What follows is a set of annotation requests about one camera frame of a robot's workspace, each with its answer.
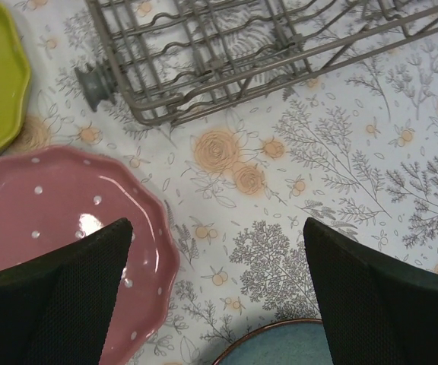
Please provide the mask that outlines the pink polka dot plate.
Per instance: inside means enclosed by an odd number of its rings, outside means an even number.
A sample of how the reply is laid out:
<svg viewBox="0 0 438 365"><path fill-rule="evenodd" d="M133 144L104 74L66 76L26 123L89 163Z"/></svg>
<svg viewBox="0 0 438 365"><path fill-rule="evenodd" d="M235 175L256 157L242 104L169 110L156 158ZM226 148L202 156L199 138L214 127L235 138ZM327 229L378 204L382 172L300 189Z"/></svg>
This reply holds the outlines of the pink polka dot plate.
<svg viewBox="0 0 438 365"><path fill-rule="evenodd" d="M0 157L0 270L120 218L132 243L101 363L124 364L164 323L179 254L163 205L117 160L53 146Z"/></svg>

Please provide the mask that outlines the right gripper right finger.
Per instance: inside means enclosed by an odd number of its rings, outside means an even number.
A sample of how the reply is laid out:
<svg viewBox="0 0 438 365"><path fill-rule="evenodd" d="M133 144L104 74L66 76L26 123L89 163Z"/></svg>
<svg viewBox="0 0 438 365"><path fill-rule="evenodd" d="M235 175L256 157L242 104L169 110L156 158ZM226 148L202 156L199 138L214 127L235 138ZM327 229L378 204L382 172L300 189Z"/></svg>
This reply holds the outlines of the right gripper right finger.
<svg viewBox="0 0 438 365"><path fill-rule="evenodd" d="M310 217L304 246L335 364L438 364L438 274Z"/></svg>

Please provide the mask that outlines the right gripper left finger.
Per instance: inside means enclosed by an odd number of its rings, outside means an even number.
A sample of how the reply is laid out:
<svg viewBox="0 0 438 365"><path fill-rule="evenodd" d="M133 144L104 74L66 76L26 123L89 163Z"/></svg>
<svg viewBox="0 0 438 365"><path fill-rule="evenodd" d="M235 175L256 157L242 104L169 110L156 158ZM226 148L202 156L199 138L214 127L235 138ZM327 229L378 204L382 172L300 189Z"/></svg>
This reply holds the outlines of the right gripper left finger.
<svg viewBox="0 0 438 365"><path fill-rule="evenodd" d="M0 364L97 364L132 241L120 218L0 271Z"/></svg>

